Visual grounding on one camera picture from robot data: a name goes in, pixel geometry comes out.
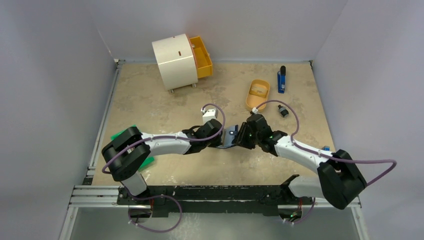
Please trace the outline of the blue leather card holder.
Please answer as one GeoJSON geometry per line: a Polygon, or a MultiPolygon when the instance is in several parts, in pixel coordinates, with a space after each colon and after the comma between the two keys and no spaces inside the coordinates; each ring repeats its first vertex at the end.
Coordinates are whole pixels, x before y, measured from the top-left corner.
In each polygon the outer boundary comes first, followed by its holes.
{"type": "Polygon", "coordinates": [[[221,149],[228,149],[231,147],[234,147],[235,141],[237,139],[239,131],[239,125],[231,125],[223,130],[222,136],[221,136],[221,145],[219,148],[221,149]]]}

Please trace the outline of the orange oval tray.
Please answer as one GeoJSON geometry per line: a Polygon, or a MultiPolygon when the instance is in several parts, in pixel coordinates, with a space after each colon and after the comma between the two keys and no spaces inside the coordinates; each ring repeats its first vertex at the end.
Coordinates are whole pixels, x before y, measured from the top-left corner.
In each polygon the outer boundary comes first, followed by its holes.
{"type": "Polygon", "coordinates": [[[251,111],[254,107],[268,101],[270,89],[269,82],[262,79],[252,80],[245,100],[246,109],[251,111]]]}

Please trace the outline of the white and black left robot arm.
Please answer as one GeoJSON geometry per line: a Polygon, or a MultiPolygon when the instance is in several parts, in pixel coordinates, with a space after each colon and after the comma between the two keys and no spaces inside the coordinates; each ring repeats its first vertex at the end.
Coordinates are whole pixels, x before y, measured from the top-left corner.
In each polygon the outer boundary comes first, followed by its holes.
{"type": "Polygon", "coordinates": [[[102,172],[122,183],[129,191],[130,199],[142,205],[148,201],[149,191],[139,168],[147,158],[167,154],[188,155],[216,147],[221,143],[222,130],[222,124],[216,119],[164,135],[141,132],[136,126],[131,126],[102,149],[106,162],[102,172]]]}

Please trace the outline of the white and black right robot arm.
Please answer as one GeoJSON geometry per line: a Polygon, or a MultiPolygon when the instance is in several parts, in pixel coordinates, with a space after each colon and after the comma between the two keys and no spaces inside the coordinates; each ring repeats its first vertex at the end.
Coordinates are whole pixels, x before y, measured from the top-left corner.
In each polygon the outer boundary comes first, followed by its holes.
{"type": "Polygon", "coordinates": [[[284,183],[280,196],[288,204],[301,197],[321,198],[343,210],[367,187],[348,152],[326,151],[291,139],[283,131],[273,131],[261,114],[253,114],[241,124],[233,143],[250,150],[260,147],[266,153],[294,161],[316,174],[315,177],[295,176],[284,183]]]}

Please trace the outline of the card inside orange tray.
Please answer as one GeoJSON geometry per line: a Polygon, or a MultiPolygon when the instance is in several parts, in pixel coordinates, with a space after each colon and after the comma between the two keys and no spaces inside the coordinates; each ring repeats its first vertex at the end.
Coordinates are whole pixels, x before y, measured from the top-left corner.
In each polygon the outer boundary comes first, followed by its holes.
{"type": "Polygon", "coordinates": [[[249,89],[249,94],[254,95],[260,98],[265,98],[267,96],[268,89],[261,84],[252,84],[249,89]]]}

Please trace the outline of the small black round knob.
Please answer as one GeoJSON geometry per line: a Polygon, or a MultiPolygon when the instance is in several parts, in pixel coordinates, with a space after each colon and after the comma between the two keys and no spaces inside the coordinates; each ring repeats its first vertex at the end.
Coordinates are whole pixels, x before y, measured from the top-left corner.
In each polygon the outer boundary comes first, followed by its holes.
{"type": "Polygon", "coordinates": [[[278,112],[283,118],[289,115],[289,111],[282,105],[278,105],[278,112]]]}

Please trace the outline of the yellow open drawer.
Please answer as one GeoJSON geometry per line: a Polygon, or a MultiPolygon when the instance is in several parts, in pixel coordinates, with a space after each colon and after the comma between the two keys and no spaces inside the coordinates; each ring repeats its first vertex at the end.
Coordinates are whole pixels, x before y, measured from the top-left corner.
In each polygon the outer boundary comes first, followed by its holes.
{"type": "Polygon", "coordinates": [[[194,54],[197,78],[201,79],[212,76],[213,63],[202,38],[200,36],[195,36],[189,38],[189,41],[194,54]]]}

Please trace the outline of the blue and black stapler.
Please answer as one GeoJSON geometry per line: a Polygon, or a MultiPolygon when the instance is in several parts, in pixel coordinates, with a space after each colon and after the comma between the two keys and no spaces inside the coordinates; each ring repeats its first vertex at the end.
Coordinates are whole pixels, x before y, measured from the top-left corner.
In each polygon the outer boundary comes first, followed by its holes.
{"type": "Polygon", "coordinates": [[[282,65],[277,72],[278,93],[284,94],[286,90],[286,66],[282,65]]]}

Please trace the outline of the green plastic bin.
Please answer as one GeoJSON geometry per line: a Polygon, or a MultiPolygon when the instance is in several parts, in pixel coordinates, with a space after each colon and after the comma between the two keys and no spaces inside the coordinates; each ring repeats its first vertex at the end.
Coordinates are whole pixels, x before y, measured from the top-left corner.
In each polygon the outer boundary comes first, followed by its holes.
{"type": "MultiPolygon", "coordinates": [[[[113,141],[114,139],[116,139],[118,136],[120,136],[125,130],[122,130],[118,133],[113,134],[110,139],[113,141]]],[[[144,160],[144,162],[141,164],[141,166],[138,168],[138,171],[142,171],[144,169],[146,169],[148,166],[150,166],[153,162],[154,162],[154,157],[148,157],[144,160]]]]}

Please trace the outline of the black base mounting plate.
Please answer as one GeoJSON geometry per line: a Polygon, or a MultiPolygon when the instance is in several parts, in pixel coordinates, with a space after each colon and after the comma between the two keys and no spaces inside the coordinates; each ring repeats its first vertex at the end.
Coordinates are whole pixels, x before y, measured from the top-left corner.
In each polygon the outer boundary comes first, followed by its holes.
{"type": "Polygon", "coordinates": [[[310,205],[311,197],[295,197],[281,185],[150,185],[144,193],[132,196],[118,189],[117,204],[152,207],[155,218],[170,213],[262,214],[266,217],[288,214],[290,207],[310,205]]]}

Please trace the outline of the white cylindrical drawer cabinet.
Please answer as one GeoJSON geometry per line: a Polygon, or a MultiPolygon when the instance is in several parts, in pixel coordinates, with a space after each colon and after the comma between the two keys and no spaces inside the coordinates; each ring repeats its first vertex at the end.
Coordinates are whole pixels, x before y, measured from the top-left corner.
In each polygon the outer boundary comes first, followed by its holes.
{"type": "Polygon", "coordinates": [[[187,34],[153,41],[152,48],[167,91],[173,93],[177,88],[197,86],[196,58],[187,34]]]}

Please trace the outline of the aluminium frame rail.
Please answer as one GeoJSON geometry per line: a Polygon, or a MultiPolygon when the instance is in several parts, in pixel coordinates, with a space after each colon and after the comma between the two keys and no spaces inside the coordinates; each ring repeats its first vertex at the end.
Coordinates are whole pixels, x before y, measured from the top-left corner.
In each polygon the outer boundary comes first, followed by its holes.
{"type": "MultiPolygon", "coordinates": [[[[102,119],[97,131],[93,150],[88,162],[87,172],[83,182],[92,180],[96,174],[96,167],[101,155],[102,143],[105,135],[105,130],[108,124],[110,109],[113,104],[116,88],[122,72],[123,66],[126,64],[124,59],[116,59],[116,69],[112,79],[112,85],[103,111],[102,119]]],[[[90,208],[90,207],[115,207],[117,198],[117,186],[95,186],[95,185],[76,185],[72,190],[69,201],[70,208],[90,208]]]]}

